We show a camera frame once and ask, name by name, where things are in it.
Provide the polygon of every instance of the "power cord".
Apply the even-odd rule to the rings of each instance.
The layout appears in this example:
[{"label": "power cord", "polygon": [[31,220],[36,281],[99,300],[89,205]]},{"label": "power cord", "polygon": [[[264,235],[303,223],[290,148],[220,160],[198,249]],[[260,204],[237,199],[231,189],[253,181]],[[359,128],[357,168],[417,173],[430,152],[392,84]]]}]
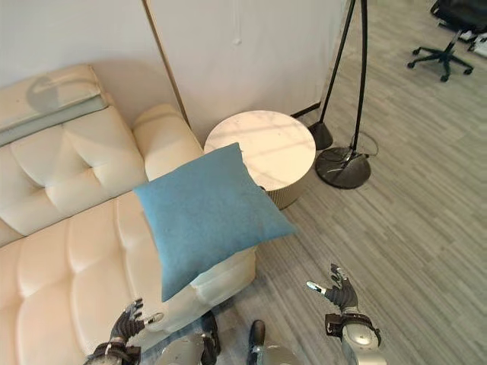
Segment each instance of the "power cord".
[{"label": "power cord", "polygon": [[[363,155],[366,156],[366,158],[376,157],[379,154],[379,144],[377,143],[377,141],[371,135],[369,135],[366,132],[360,131],[358,134],[359,135],[364,135],[365,137],[367,137],[368,139],[370,139],[374,143],[374,145],[375,145],[375,152],[373,154],[363,154]],[[353,142],[353,136],[352,136],[352,139],[350,140],[350,145],[352,145],[352,142]]]}]

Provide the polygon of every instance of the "cable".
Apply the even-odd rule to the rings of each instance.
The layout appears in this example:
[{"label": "cable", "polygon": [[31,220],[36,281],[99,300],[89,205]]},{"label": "cable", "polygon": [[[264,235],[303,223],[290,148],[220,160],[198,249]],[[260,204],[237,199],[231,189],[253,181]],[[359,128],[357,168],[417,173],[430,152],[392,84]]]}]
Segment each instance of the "cable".
[{"label": "cable", "polygon": [[[362,134],[364,135],[365,137],[367,137],[368,139],[370,139],[374,145],[375,145],[375,152],[373,154],[364,154],[366,157],[376,157],[378,154],[379,154],[379,144],[377,143],[377,141],[371,136],[369,135],[368,133],[366,132],[362,132],[360,131],[359,134]],[[352,148],[352,143],[354,141],[354,135],[352,136],[352,139],[350,140],[350,148]]]}]

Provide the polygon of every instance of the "floor lamp base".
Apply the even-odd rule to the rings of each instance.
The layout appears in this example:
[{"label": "floor lamp base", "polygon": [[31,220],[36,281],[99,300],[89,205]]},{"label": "floor lamp base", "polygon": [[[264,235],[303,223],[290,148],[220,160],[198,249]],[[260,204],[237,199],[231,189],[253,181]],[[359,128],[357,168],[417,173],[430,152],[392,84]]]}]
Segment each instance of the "floor lamp base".
[{"label": "floor lamp base", "polygon": [[330,148],[317,158],[315,169],[327,184],[340,189],[355,189],[371,176],[371,165],[363,154],[352,154],[351,148]]},{"label": "floor lamp base", "polygon": [[308,129],[313,136],[314,143],[317,146],[317,151],[326,150],[333,144],[333,137],[329,133],[325,123],[316,122]]}]

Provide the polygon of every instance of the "blue pillow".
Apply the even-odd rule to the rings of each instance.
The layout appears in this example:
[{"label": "blue pillow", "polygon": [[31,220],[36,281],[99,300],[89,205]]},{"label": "blue pillow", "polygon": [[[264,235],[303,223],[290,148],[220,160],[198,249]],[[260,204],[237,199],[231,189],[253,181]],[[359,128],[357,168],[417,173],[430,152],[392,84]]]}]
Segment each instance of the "blue pillow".
[{"label": "blue pillow", "polygon": [[134,189],[162,263],[162,300],[234,253],[295,232],[255,184],[238,143]]}]

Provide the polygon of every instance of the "sofa armrest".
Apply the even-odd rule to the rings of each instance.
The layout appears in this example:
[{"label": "sofa armrest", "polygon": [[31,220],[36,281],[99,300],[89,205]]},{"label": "sofa armrest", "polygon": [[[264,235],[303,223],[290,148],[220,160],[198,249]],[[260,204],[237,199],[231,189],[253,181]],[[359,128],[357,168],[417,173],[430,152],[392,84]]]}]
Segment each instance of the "sofa armrest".
[{"label": "sofa armrest", "polygon": [[203,155],[195,135],[171,105],[147,110],[137,118],[132,131],[149,181]]}]

